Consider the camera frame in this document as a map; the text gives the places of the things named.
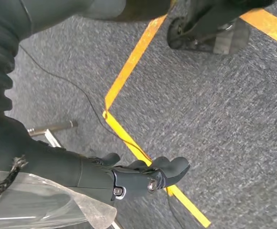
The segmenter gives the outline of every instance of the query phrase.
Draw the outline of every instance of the yellow floor tape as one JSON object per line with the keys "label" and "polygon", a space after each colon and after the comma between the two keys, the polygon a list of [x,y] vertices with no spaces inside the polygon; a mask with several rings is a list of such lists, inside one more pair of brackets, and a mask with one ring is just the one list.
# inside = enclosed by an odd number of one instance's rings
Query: yellow floor tape
{"label": "yellow floor tape", "polygon": [[[132,137],[126,133],[121,125],[120,125],[114,117],[107,111],[104,111],[103,117],[105,118],[106,122],[111,126],[115,133],[117,133],[120,138],[126,141],[125,144],[132,151],[137,159],[145,161],[147,165],[150,166],[152,161],[147,154],[144,153],[138,144],[136,144]],[[205,217],[203,213],[199,211],[196,206],[194,206],[191,201],[183,194],[180,189],[176,185],[173,185],[168,188],[169,194],[173,194],[181,203],[182,203],[185,208],[194,216],[198,222],[205,228],[210,225],[210,221]]]}
{"label": "yellow floor tape", "polygon": [[241,19],[277,41],[277,17],[266,10],[253,10]]}

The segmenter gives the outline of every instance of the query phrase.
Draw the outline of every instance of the gray carpet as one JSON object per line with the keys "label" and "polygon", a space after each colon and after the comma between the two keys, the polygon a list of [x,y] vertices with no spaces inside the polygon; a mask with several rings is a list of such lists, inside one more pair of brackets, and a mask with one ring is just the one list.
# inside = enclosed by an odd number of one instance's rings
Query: gray carpet
{"label": "gray carpet", "polygon": [[[277,16],[277,4],[267,10]],[[178,186],[210,219],[210,229],[277,229],[277,42],[253,28],[250,44],[233,56],[174,51],[166,43],[172,17],[111,112],[152,158],[190,160],[191,169]],[[43,67],[80,85],[101,115],[104,96],[146,25],[73,17],[22,45]],[[14,87],[7,95],[14,109],[8,115],[27,127],[76,119],[79,128],[57,134],[67,149],[134,160],[98,123],[82,93],[41,71],[23,51],[10,76]],[[185,228],[203,228],[171,201]],[[180,228],[165,192],[117,208],[126,229]]]}

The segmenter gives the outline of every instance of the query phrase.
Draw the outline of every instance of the prosthetic hand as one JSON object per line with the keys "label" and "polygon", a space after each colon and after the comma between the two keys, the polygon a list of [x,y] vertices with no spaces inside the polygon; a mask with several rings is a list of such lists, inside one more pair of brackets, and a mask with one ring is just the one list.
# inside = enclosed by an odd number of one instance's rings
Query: prosthetic hand
{"label": "prosthetic hand", "polygon": [[112,171],[114,176],[114,198],[119,200],[144,196],[174,185],[184,177],[190,167],[184,157],[177,157],[170,162],[167,158],[160,156],[149,167],[140,160],[126,167],[111,167],[120,160],[114,153],[104,158],[89,157],[89,160]]}

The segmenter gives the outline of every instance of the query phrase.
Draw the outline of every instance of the metal rod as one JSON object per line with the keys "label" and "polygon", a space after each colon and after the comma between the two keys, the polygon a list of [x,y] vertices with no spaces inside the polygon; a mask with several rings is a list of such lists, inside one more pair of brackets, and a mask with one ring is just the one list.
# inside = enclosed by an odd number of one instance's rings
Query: metal rod
{"label": "metal rod", "polygon": [[52,131],[47,129],[45,133],[45,138],[52,146],[52,147],[60,147],[62,148],[62,145],[58,140]]}
{"label": "metal rod", "polygon": [[53,124],[53,125],[45,125],[45,126],[39,126],[39,127],[35,127],[35,128],[31,128],[31,129],[28,129],[28,133],[32,136],[32,137],[35,137],[35,136],[39,136],[39,135],[44,135],[45,134],[46,130],[50,130],[52,132],[57,132],[57,131],[60,131],[60,130],[65,130],[65,129],[71,129],[73,127],[77,127],[78,123],[76,121],[67,121],[67,122],[64,122],[64,123],[57,123],[57,124]]}

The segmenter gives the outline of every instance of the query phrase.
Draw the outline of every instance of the metal pole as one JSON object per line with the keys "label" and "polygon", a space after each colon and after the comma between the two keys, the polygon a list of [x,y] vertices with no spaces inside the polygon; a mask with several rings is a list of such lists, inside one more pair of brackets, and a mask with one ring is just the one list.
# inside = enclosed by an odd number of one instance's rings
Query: metal pole
{"label": "metal pole", "polygon": [[45,125],[45,126],[39,126],[28,129],[28,133],[32,137],[36,137],[39,135],[45,135],[46,130],[50,130],[52,132],[57,132],[60,130],[65,130],[65,129],[71,129],[73,127],[77,127],[78,123],[76,121],[67,121],[64,123],[56,123],[53,125]]}

